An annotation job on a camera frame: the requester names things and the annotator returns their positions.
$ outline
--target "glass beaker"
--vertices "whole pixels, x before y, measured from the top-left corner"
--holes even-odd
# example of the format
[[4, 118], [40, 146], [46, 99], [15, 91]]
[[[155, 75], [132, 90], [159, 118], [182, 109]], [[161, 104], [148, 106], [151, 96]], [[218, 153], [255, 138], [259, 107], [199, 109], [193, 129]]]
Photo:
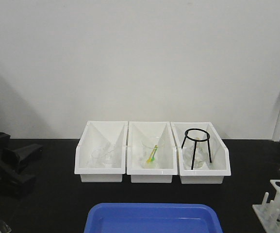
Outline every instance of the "glass beaker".
[[149, 137], [148, 140], [142, 141], [142, 145], [142, 168], [158, 168], [164, 155], [164, 141], [160, 137]]
[[[204, 152], [202, 147], [199, 144], [200, 143], [197, 143], [197, 145], [196, 145], [194, 168], [202, 168], [202, 166], [208, 156], [208, 153]], [[184, 164], [185, 170], [191, 169], [192, 161], [193, 161], [194, 146], [195, 145], [192, 145], [187, 148], [183, 147], [183, 149], [182, 149], [183, 164]]]

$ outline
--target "white test tube rack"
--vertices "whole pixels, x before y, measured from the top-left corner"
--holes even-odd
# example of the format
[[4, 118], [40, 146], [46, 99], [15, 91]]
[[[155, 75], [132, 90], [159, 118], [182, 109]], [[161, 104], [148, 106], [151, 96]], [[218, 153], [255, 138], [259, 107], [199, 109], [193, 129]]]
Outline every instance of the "white test tube rack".
[[269, 203], [265, 193], [261, 205], [253, 205], [253, 209], [267, 233], [280, 233], [280, 180], [270, 180], [276, 189], [276, 196]]

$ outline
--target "blue plastic tray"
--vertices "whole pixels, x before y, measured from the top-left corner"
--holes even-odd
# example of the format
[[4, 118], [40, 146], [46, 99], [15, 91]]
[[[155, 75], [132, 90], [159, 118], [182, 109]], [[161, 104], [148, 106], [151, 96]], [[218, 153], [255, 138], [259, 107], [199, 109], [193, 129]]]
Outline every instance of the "blue plastic tray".
[[101, 203], [84, 233], [223, 233], [214, 210], [202, 204]]

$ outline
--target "white wall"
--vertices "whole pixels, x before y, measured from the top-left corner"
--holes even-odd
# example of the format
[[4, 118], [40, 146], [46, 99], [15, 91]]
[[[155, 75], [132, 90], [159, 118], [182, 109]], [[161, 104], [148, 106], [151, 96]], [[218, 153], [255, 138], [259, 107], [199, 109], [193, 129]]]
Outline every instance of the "white wall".
[[271, 139], [279, 108], [280, 1], [0, 0], [0, 131], [12, 138], [168, 120]]

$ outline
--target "table surface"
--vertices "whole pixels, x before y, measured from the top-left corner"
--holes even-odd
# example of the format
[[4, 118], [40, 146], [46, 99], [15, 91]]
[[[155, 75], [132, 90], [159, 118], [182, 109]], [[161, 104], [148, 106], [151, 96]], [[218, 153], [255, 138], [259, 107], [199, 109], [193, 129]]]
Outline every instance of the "table surface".
[[82, 183], [74, 175], [76, 139], [11, 139], [9, 148], [44, 146], [40, 160], [24, 170], [36, 175], [33, 192], [21, 199], [0, 197], [0, 219], [15, 233], [82, 233], [89, 210], [102, 202], [202, 203], [212, 207], [224, 233], [264, 233], [252, 204], [275, 196], [280, 179], [280, 144], [269, 140], [224, 140], [231, 176], [222, 184]]

